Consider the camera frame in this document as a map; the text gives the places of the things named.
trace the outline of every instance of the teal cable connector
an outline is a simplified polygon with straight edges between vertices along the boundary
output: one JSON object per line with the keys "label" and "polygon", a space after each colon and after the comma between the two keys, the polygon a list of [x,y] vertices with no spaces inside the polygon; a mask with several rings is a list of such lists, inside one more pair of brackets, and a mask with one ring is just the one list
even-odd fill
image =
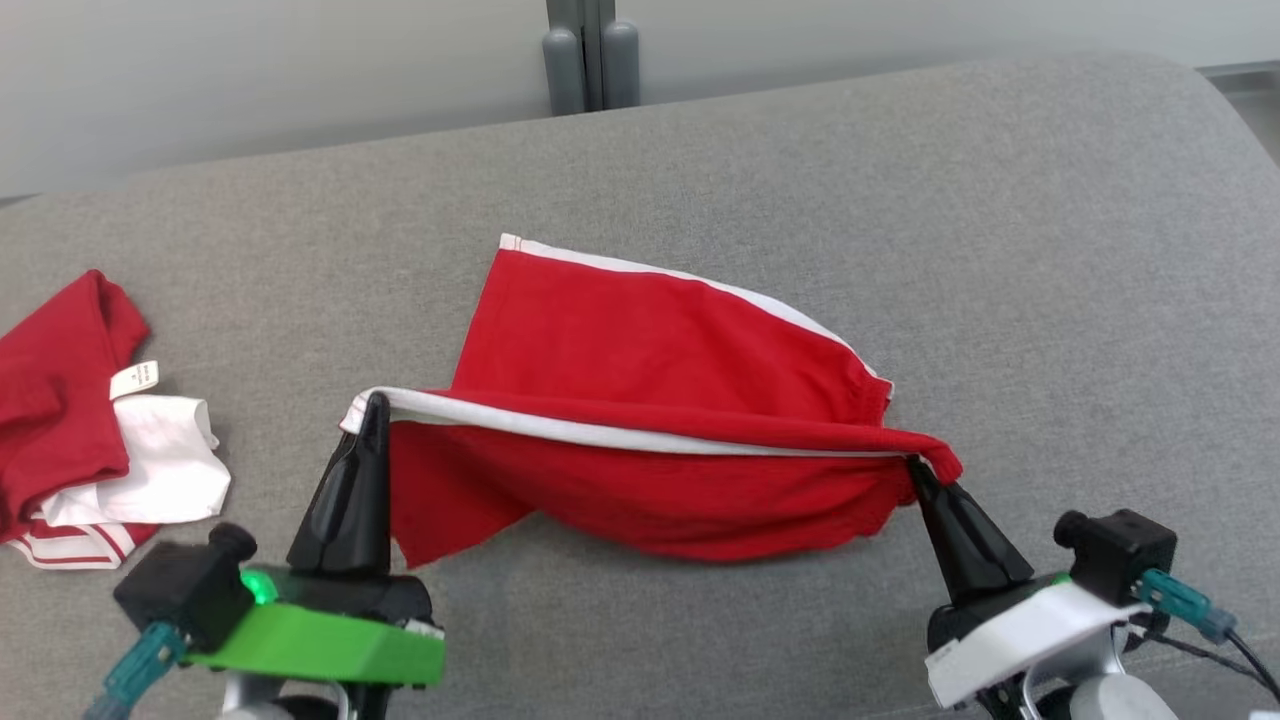
{"label": "teal cable connector", "polygon": [[138,642],[102,680],[105,692],[84,712],[83,720],[124,720],[156,680],[187,653],[187,642],[169,623],[151,623]]}
{"label": "teal cable connector", "polygon": [[1235,615],[1213,607],[1208,597],[1162,570],[1147,570],[1138,584],[1138,600],[1193,625],[1204,639],[1222,644],[1235,628]]}

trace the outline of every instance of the gray couch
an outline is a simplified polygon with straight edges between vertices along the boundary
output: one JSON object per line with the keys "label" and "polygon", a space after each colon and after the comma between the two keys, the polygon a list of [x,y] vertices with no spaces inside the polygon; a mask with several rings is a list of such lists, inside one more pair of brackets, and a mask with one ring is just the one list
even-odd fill
{"label": "gray couch", "polygon": [[[1178,573],[1280,664],[1280,172],[1166,61],[946,67],[37,197],[0,210],[0,329],[86,268],[124,286],[157,391],[209,400],[225,516],[283,560],[351,397],[448,384],[503,231],[812,314],[899,383],[890,424],[954,445],[1038,569],[1069,562],[1061,511],[1133,507],[1178,530]],[[420,574],[448,670],[393,717],[956,716],[925,684],[945,588],[913,509],[872,539],[733,566],[534,516]],[[110,600],[122,575],[0,552],[0,716],[77,716],[136,637]],[[1268,702],[1166,648],[1128,665],[1184,717]],[[219,700],[192,669],[136,716]]]}

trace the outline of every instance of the red garment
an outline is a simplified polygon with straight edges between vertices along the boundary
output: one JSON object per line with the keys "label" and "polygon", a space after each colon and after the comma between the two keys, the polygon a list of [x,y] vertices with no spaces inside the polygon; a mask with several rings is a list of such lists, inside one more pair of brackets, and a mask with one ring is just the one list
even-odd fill
{"label": "red garment", "polygon": [[116,568],[154,525],[49,528],[40,501],[123,475],[109,388],[147,337],[124,291],[90,270],[0,337],[0,542],[33,565]]}
{"label": "red garment", "polygon": [[941,441],[883,428],[892,384],[777,300],[513,236],[453,388],[378,389],[410,565],[535,509],[678,557],[827,548],[914,500],[905,455],[945,483],[961,470]]}

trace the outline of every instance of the green led light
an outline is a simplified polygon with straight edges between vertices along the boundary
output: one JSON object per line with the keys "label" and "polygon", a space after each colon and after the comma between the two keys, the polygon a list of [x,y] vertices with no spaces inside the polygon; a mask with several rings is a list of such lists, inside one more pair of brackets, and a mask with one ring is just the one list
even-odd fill
{"label": "green led light", "polygon": [[280,591],[275,589],[271,577],[261,570],[241,570],[241,582],[253,593],[253,602],[257,605],[275,602],[280,597]]}

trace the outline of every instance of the white wall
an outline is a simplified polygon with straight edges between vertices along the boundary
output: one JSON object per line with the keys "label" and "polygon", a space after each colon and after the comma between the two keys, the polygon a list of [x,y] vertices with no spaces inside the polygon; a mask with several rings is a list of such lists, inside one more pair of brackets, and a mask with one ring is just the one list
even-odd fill
{"label": "white wall", "polygon": [[0,197],[549,114],[540,0],[0,0]]}
{"label": "white wall", "polygon": [[[1280,58],[1280,0],[617,0],[660,102],[1094,47]],[[548,114],[544,0],[0,0],[0,197]]]}
{"label": "white wall", "polygon": [[644,102],[991,56],[1120,49],[1280,59],[1280,0],[617,0]]}

